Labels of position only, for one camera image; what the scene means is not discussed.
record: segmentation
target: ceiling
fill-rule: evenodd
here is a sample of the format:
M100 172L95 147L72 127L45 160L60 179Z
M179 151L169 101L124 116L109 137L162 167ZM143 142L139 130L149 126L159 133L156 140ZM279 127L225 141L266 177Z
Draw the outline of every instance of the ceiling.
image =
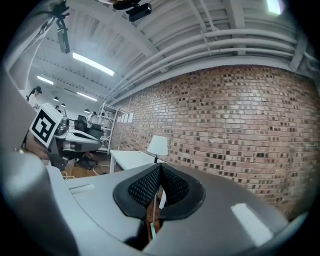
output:
M308 39L284 9L267 0L142 0L152 14L134 23L98 0L67 0L71 52L63 54L56 27L32 64L54 86L114 104L165 79L236 64L279 67L314 78L318 61ZM110 76L72 58L80 54L114 71Z

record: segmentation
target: fluorescent light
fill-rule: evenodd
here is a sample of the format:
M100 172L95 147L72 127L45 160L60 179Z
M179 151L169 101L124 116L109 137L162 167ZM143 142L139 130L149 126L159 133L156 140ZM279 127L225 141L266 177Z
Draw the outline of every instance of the fluorescent light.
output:
M44 81L44 82L50 84L50 85L54 85L54 82L52 82L52 81L50 81L50 80L48 80L48 79L45 79L45 78L43 78L43 77L41 77L41 76L37 76L37 78L38 78L39 80L41 80L41 81Z
M114 73L115 73L115 72L113 72L112 70L110 70L109 68L106 68L105 66L102 66L102 65L100 65L99 63L96 63L96 62L94 62L93 60L88 59L88 58L86 58L86 57L83 57L83 56L81 56L81 55L79 55L79 54L77 54L77 53L74 53L74 52L73 52L73 53L72 53L72 56L73 56L74 59L76 59L76 60L78 60L78 61L81 61L81 62L84 62L84 63L86 63L86 64L88 64L88 65L90 65L90 66L92 66L92 67L94 67L94 68L96 68L96 69L98 69L98 70L101 70L101 71L109 74L110 76L113 76Z
M269 12L277 15L281 14L279 0L266 0L266 2L268 4Z
M82 94L82 93L80 93L80 92L77 92L77 94L79 94L79 95L81 95L81 96L83 96L83 97L86 97L86 98L88 98L88 99L90 99L90 100L93 100L93 101L97 101L95 98L91 98L90 96L87 96L87 95L84 95L84 94Z

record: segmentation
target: lamp shade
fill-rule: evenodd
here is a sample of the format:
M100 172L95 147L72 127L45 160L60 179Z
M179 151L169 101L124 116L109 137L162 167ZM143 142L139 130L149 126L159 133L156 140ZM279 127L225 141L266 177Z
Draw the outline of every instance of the lamp shade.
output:
M168 155L168 138L153 135L147 151L159 156Z

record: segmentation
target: white shelving unit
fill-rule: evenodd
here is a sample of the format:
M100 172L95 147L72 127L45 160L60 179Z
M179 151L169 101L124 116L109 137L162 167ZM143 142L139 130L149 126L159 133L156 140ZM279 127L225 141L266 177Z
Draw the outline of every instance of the white shelving unit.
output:
M115 122L118 115L118 109L110 106L106 103L103 103L100 106L97 123L101 125L101 129L104 131L100 141L102 142L102 146L97 150L100 153L107 153L110 152L110 142L112 138L112 133L114 131Z

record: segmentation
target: white table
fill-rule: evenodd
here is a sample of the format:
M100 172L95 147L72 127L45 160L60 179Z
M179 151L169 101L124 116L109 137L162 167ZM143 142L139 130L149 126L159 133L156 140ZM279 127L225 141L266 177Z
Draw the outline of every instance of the white table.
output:
M129 170L132 168L144 166L147 164L152 164L155 158L149 154L143 153L141 151L121 151L121 150L110 150L111 160L110 160L110 174L115 172L115 163L123 170ZM164 161L158 159L158 163L165 163ZM160 209L162 209L166 202L166 193L163 191Z

